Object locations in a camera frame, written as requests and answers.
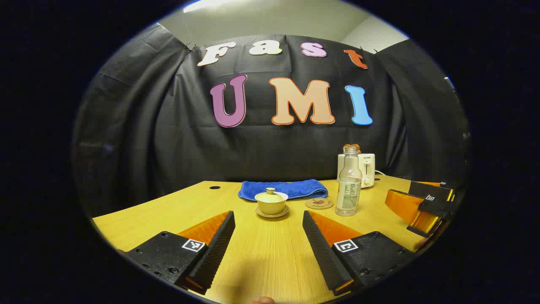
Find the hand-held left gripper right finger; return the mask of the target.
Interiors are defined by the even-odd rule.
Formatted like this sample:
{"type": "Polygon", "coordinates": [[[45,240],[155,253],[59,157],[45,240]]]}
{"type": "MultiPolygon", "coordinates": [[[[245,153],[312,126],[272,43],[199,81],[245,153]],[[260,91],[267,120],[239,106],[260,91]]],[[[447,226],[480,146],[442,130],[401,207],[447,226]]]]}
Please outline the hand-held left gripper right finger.
{"type": "Polygon", "coordinates": [[[304,211],[302,226],[335,296],[370,288],[417,256],[379,231],[360,233],[310,210],[304,211]]]}

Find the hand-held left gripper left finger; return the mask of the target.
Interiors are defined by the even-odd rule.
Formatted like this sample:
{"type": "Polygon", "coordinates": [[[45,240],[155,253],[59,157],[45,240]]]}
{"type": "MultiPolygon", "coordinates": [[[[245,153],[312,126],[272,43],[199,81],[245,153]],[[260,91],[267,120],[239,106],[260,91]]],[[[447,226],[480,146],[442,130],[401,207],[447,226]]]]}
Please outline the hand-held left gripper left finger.
{"type": "Polygon", "coordinates": [[[124,256],[156,277],[205,295],[234,231],[235,215],[228,210],[179,233],[157,233],[124,256]]]}

